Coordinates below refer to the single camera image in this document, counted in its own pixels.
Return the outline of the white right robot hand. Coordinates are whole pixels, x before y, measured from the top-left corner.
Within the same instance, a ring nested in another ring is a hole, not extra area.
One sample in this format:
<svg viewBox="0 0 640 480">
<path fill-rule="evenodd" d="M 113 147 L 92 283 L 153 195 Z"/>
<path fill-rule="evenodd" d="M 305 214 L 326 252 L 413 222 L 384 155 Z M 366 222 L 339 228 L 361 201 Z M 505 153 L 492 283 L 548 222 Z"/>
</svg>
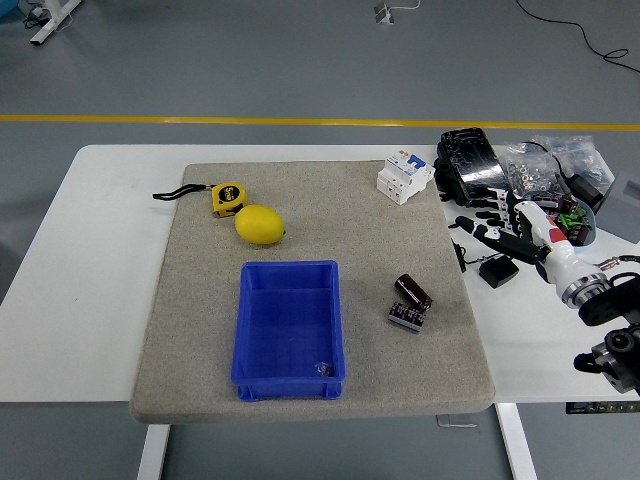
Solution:
<svg viewBox="0 0 640 480">
<path fill-rule="evenodd" d="M 454 224 L 489 248 L 534 265 L 570 308 L 580 308 L 607 289 L 603 271 L 579 258 L 565 234 L 538 204 L 520 200 L 506 190 L 491 188 L 489 192 L 506 215 L 511 231 L 465 216 L 456 217 Z"/>
</svg>

